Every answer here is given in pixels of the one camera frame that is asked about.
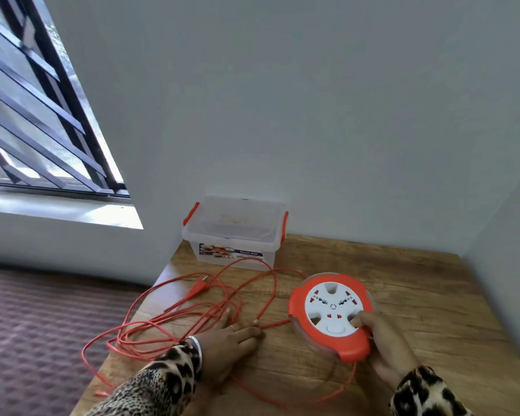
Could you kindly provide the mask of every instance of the window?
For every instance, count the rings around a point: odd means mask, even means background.
[[[43,0],[0,0],[0,186],[129,198]]]

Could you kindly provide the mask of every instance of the tangled red cord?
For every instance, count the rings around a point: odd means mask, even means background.
[[[265,271],[263,273],[257,274],[254,277],[251,277],[250,279],[246,280],[241,286],[234,288],[229,285],[226,285],[222,282],[220,279],[220,275],[229,267],[232,265],[238,263],[239,261],[244,260],[255,260],[259,261],[263,264],[265,264],[268,267],[268,271]],[[183,276],[174,277],[173,279],[167,280],[165,282],[162,282],[156,286],[152,286],[150,289],[148,289],[146,292],[144,292],[142,295],[140,295],[134,302],[133,305],[129,308],[127,311],[127,314],[125,315],[125,319],[123,323],[120,326],[114,327],[101,335],[98,335],[94,339],[90,340],[89,343],[86,344],[86,346],[81,351],[81,357],[83,359],[83,363],[87,366],[89,371],[99,378],[107,387],[110,389],[110,392],[113,391],[116,386],[114,386],[110,381],[108,381],[102,374],[98,373],[98,371],[94,370],[94,368],[89,364],[89,362],[85,358],[85,351],[95,342],[97,342],[99,339],[102,339],[102,337],[105,337],[107,335],[110,335],[112,333],[117,332],[117,335],[115,337],[110,338],[106,341],[106,346],[108,349],[122,355],[126,356],[132,359],[136,359],[138,361],[144,361],[149,362],[157,357],[164,354],[172,345],[174,342],[178,342],[181,339],[184,339],[188,337],[189,335],[195,335],[196,333],[201,333],[203,331],[207,331],[210,328],[212,328],[222,317],[223,312],[229,307],[233,307],[235,309],[235,314],[232,317],[231,324],[239,321],[241,319],[241,310],[243,307],[243,300],[240,295],[240,290],[249,285],[250,283],[256,281],[259,278],[262,278],[268,274],[271,274],[273,276],[273,290],[272,294],[270,295],[270,299],[266,302],[260,313],[257,315],[257,319],[259,320],[263,315],[266,309],[270,306],[273,299],[276,297],[277,293],[277,276],[276,273],[283,272],[283,271],[291,271],[295,272],[298,275],[301,276],[302,279],[305,278],[305,275],[302,271],[294,269],[294,268],[276,268],[273,269],[271,266],[264,261],[258,259],[258,258],[242,258],[239,260],[236,260],[232,262],[231,264],[225,266],[220,270],[217,274],[213,275],[210,273],[190,273],[190,274],[184,274]],[[179,280],[187,279],[194,276],[201,276],[191,287],[191,289],[188,291],[187,295],[181,300],[178,300],[176,303],[174,303],[172,306],[166,308],[161,314],[153,317],[152,319],[148,321],[133,321],[128,322],[131,313],[135,306],[140,302],[141,299],[143,299],[146,295],[150,294],[151,292],[161,288],[162,286],[165,286],[169,283],[177,282]],[[187,301],[193,299],[195,296],[199,295],[203,291],[206,291],[210,288],[221,288],[225,293],[225,299],[220,302],[199,302],[194,303],[189,306],[183,306]],[[198,308],[208,307],[208,310],[206,311],[199,311]],[[194,324],[187,330],[187,332],[181,336],[176,337],[172,335],[170,332],[168,332],[166,329],[162,328],[161,326],[163,324],[166,324],[170,321],[176,320],[181,317],[186,317],[188,315],[198,315],[199,318],[197,321],[194,322]],[[269,324],[261,324],[262,329],[268,329],[272,327],[282,326],[287,323],[289,323],[291,320],[288,318],[272,322]],[[158,338],[153,340],[145,340],[145,341],[132,341],[130,340],[130,337],[132,335],[136,335],[139,332],[143,332],[149,328],[156,327],[163,335],[165,335],[164,338]],[[158,344],[163,346],[159,346],[158,348],[152,349],[152,350],[141,350],[139,349],[139,346],[143,346],[145,344]],[[342,393],[346,386],[351,383],[353,377],[354,377],[354,371],[356,369],[356,363],[353,365],[353,369],[350,372],[349,377],[347,378],[347,381],[345,384],[343,384],[338,390],[334,391],[331,394],[327,394],[323,397],[318,398],[315,400],[315,402],[321,402],[325,400],[329,400],[340,393]],[[261,393],[255,391],[248,385],[245,385],[241,380],[239,380],[234,375],[231,375],[231,378],[233,381],[238,384],[240,387],[242,387],[244,390],[251,393],[253,396],[257,397],[260,400],[263,400],[265,402],[271,403],[275,406],[278,406],[280,408],[286,407],[284,403],[278,402],[277,400],[271,399],[270,397],[265,397]],[[96,395],[109,395],[110,392],[105,391],[97,391]]]

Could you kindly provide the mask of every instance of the sunlight on window sill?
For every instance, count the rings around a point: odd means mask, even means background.
[[[142,229],[137,210],[127,204],[0,192],[0,212]]]

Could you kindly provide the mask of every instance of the animal print shirt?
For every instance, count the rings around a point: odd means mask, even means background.
[[[88,416],[179,416],[200,380],[194,342],[185,341],[147,364]],[[473,416],[429,367],[410,372],[391,398],[393,416]]]

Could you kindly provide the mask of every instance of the bracelet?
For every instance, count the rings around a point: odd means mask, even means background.
[[[200,343],[198,342],[197,338],[194,335],[190,335],[187,337],[187,340],[191,340],[194,343],[194,346],[196,347],[196,350],[198,351],[198,360],[200,361],[200,368],[202,369],[202,349],[200,348]]]

